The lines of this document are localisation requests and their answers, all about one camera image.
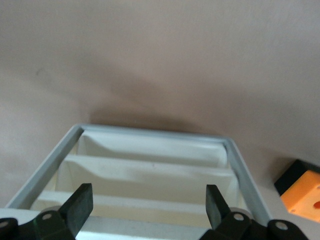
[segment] orange box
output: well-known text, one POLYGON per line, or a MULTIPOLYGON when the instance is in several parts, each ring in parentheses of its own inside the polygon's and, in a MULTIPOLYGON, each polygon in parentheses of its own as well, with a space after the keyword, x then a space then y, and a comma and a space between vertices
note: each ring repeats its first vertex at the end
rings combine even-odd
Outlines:
POLYGON ((320 173, 307 170, 281 199, 291 214, 320 222, 320 173))

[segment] white plastic slat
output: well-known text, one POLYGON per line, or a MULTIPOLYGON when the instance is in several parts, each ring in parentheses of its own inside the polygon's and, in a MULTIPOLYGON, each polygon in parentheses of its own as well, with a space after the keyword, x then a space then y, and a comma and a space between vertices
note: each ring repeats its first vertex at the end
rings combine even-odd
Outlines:
POLYGON ((95 194, 204 204, 206 185, 215 184, 231 206, 239 201, 231 169, 68 155, 61 163, 57 191, 73 192, 90 182, 95 194))
POLYGON ((77 154, 226 168, 227 152, 221 143, 121 133, 84 131, 77 154))
MULTIPOLYGON (((32 210, 61 206, 72 192, 43 191, 32 205, 32 210)), ((104 195, 93 195, 92 216, 135 221, 210 227, 202 204, 143 200, 104 195)))

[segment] gray plastic frame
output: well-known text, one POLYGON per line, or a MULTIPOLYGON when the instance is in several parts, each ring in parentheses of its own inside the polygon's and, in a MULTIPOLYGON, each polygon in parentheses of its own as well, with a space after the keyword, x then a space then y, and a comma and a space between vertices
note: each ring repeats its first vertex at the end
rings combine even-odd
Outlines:
POLYGON ((272 219, 271 213, 262 199, 244 159, 242 158, 235 142, 231 138, 206 134, 93 124, 74 125, 5 207, 13 209, 29 209, 85 130, 103 133, 164 137, 170 139, 189 139, 193 141, 201 140, 223 144, 227 152, 227 160, 238 178, 239 188, 254 219, 262 225, 266 225, 268 221, 272 219))

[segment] black object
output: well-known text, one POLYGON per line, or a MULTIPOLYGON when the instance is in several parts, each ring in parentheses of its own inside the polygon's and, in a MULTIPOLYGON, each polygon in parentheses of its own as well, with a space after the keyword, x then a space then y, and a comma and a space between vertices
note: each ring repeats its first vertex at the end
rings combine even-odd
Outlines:
POLYGON ((91 183, 83 183, 58 211, 45 211, 18 225, 15 218, 0 219, 0 240, 75 240, 94 207, 91 183))
POLYGON ((206 186, 205 208, 212 229, 200 240, 308 240, 289 221, 271 220, 265 227, 241 212, 232 212, 216 185, 206 186))
POLYGON ((274 186, 280 195, 284 194, 306 171, 311 170, 320 174, 320 167, 297 159, 275 182, 274 186))

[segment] white drawer organizer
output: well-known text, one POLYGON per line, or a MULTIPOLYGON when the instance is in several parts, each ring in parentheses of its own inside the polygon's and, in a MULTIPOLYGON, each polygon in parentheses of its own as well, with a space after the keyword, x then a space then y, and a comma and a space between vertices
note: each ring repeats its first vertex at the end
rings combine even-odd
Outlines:
POLYGON ((91 216, 106 219, 209 228, 207 184, 230 207, 270 219, 232 140, 97 125, 74 126, 7 207, 60 206, 82 183, 92 183, 91 216))

